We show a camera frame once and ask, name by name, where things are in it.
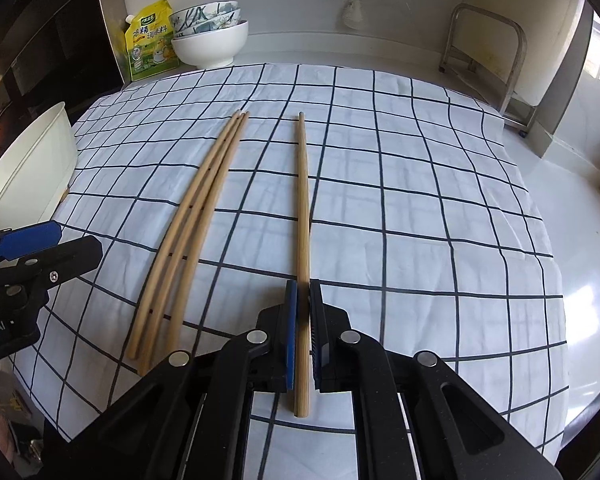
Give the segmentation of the metal dish rack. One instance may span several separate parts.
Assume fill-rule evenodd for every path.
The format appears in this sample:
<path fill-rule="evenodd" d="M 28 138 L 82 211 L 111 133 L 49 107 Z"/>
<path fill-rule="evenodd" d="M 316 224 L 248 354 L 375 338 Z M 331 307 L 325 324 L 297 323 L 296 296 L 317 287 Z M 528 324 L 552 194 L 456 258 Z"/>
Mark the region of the metal dish rack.
<path fill-rule="evenodd" d="M 527 51 L 527 35 L 516 21 L 463 2 L 451 14 L 439 70 L 460 78 L 506 122 L 527 132 L 536 114 L 518 86 Z"/>

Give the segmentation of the blue patterned bowl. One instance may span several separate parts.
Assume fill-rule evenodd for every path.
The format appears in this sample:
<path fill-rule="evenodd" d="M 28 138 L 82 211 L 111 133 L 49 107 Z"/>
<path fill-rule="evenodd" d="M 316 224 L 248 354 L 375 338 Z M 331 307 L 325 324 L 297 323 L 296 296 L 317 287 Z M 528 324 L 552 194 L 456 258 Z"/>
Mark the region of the blue patterned bowl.
<path fill-rule="evenodd" d="M 242 10 L 237 9 L 227 13 L 219 14 L 207 21 L 201 21 L 196 24 L 182 21 L 178 27 L 174 28 L 174 37 L 182 38 L 202 34 L 203 32 L 214 32 L 224 28 L 230 28 L 238 24 Z"/>
<path fill-rule="evenodd" d="M 196 6 L 173 12 L 169 16 L 169 20 L 174 30 L 182 21 L 196 24 L 237 9 L 240 9 L 239 3 L 232 0 L 196 4 Z"/>

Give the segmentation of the white ceramic bowl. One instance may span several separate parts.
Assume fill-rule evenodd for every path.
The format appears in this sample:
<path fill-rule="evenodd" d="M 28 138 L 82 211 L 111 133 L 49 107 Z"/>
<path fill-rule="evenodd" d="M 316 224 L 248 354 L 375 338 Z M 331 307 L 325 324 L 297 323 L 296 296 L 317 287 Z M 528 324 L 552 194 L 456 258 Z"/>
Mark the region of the white ceramic bowl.
<path fill-rule="evenodd" d="M 171 44 L 182 63 L 212 70 L 234 62 L 234 57 L 246 45 L 248 32 L 249 22 L 242 20 L 229 28 L 174 38 Z"/>

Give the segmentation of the white black-checked cloth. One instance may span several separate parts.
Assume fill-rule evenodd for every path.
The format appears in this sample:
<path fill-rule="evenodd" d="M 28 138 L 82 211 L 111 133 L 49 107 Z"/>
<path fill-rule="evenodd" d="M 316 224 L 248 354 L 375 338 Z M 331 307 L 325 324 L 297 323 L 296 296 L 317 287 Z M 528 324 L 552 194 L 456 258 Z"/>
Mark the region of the white black-checked cloth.
<path fill-rule="evenodd" d="M 306 121 L 311 275 L 355 330 L 441 356 L 531 448 L 503 478 L 548 479 L 565 426 L 560 275 L 538 208 L 485 105 L 371 70 L 259 64 L 104 96 L 73 125 L 78 150 L 56 220 L 95 235 L 100 266 L 55 289 L 18 377 L 59 432 L 66 479 L 129 479 L 114 444 L 69 456 L 137 382 L 126 354 L 163 234 L 235 110 L 249 122 L 201 249 L 182 341 L 206 354 L 248 330 L 294 275 L 297 141 Z"/>

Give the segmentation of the yellow seasoning pouch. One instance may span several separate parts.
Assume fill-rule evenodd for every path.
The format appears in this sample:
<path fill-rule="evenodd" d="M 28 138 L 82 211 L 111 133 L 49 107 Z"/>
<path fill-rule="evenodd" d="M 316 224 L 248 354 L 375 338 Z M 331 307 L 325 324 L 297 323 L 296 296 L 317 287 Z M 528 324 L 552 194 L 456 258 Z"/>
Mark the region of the yellow seasoning pouch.
<path fill-rule="evenodd" d="M 180 65 L 172 47 L 171 14 L 169 1 L 158 0 L 130 19 L 124 36 L 132 81 L 162 74 Z"/>

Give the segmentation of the large white round basin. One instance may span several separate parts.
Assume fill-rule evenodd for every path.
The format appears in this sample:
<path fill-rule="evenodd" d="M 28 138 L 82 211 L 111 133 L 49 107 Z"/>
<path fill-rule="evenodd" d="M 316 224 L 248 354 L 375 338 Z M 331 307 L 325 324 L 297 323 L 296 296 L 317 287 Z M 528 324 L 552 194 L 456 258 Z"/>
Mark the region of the large white round basin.
<path fill-rule="evenodd" d="M 76 136 L 63 102 L 35 118 L 12 142 L 0 136 L 0 230 L 50 220 L 77 161 Z"/>

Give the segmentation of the wooden chopstick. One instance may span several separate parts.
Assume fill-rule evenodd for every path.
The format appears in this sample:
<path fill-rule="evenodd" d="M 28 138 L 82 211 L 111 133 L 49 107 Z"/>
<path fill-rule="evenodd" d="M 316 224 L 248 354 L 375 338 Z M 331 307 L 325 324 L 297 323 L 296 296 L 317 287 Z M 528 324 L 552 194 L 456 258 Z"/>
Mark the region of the wooden chopstick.
<path fill-rule="evenodd" d="M 189 223 L 190 219 L 193 218 L 192 208 L 195 203 L 195 198 L 199 194 L 200 188 L 204 184 L 204 180 L 207 179 L 212 164 L 220 156 L 221 148 L 228 140 L 230 134 L 235 130 L 241 114 L 242 113 L 239 110 L 236 110 L 236 112 L 230 116 L 230 119 L 223 127 L 220 135 L 212 145 L 212 148 L 208 151 L 206 158 L 198 168 L 192 182 L 189 183 L 180 206 L 178 206 L 178 210 L 174 214 L 170 226 L 166 230 L 166 235 L 163 237 L 157 255 L 155 256 L 154 263 L 147 275 L 142 296 L 140 296 L 140 303 L 136 310 L 131 337 L 128 348 L 126 348 L 126 356 L 130 360 L 138 359 L 140 341 L 145 333 L 149 311 L 154 305 L 160 278 L 163 278 L 166 275 L 166 260 L 168 260 L 170 255 L 172 255 L 175 260 L 181 258 L 180 252 L 182 252 L 182 246 L 185 242 L 184 240 L 178 242 L 176 238 L 190 230 Z"/>
<path fill-rule="evenodd" d="M 137 373 L 142 376 L 151 370 L 166 309 L 171 314 L 164 350 L 171 352 L 180 344 L 180 330 L 201 249 L 248 118 L 248 113 L 236 112 L 227 122 L 190 182 L 155 256 L 128 348 L 128 358 L 136 362 Z"/>
<path fill-rule="evenodd" d="M 218 203 L 228 170 L 230 169 L 230 164 L 232 163 L 240 138 L 242 137 L 242 130 L 244 130 L 247 125 L 248 119 L 248 112 L 240 115 L 235 131 L 230 136 L 230 140 L 228 140 L 228 147 L 225 150 L 225 154 L 220 160 L 220 166 L 213 173 L 210 190 L 202 202 L 202 205 L 196 209 L 198 219 L 194 225 L 193 236 L 189 241 L 186 265 L 182 272 L 180 282 L 178 283 L 178 290 L 176 291 L 172 306 L 169 330 L 166 334 L 166 345 L 164 346 L 164 351 L 166 353 L 171 353 L 180 348 L 181 328 L 200 253 L 204 247 L 204 241 L 206 240 L 216 204 Z"/>
<path fill-rule="evenodd" d="M 304 114 L 302 112 L 298 115 L 297 140 L 297 281 L 299 302 L 294 414 L 298 418 L 306 418 L 310 414 L 311 329 L 309 284 L 311 243 L 306 120 L 304 119 Z"/>

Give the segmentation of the white hanging brush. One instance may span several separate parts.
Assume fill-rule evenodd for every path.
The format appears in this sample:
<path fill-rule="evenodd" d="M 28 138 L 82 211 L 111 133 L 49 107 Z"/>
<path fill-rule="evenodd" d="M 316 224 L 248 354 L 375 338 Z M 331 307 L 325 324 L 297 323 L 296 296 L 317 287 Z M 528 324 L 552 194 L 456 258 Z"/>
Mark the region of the white hanging brush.
<path fill-rule="evenodd" d="M 364 25 L 364 14 L 361 0 L 348 0 L 341 13 L 344 26 L 353 30 L 360 30 Z"/>

